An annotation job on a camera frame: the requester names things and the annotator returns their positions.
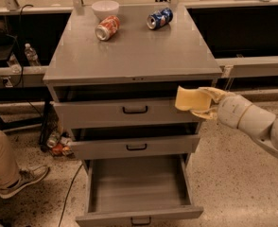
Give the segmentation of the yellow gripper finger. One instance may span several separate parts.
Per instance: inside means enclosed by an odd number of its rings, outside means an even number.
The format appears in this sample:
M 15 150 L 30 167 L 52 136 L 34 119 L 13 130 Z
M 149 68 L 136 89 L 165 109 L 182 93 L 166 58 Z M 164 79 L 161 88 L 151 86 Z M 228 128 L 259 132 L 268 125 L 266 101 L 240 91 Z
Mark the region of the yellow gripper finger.
M 206 120 L 217 120 L 217 107 L 211 107 L 207 110 L 192 110 L 191 113 L 199 118 Z
M 219 103 L 226 96 L 234 95 L 234 93 L 227 92 L 215 87 L 200 87 L 199 90 L 211 97 L 216 103 Z

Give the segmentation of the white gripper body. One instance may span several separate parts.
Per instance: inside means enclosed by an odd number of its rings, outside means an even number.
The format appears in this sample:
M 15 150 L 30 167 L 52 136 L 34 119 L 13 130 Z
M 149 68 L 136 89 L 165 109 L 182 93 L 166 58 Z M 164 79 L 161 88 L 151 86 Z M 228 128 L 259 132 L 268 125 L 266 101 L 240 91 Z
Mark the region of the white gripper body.
M 252 103 L 243 96 L 224 97 L 217 107 L 217 119 L 223 125 L 236 129 L 243 114 Z

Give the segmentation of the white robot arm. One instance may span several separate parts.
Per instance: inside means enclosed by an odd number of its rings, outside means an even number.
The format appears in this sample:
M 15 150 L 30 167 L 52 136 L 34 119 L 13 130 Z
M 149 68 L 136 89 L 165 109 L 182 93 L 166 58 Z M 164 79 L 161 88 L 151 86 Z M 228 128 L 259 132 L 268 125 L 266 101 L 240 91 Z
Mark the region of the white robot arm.
M 191 90 L 179 108 L 244 132 L 255 144 L 278 158 L 278 117 L 245 97 L 213 87 L 200 87 Z

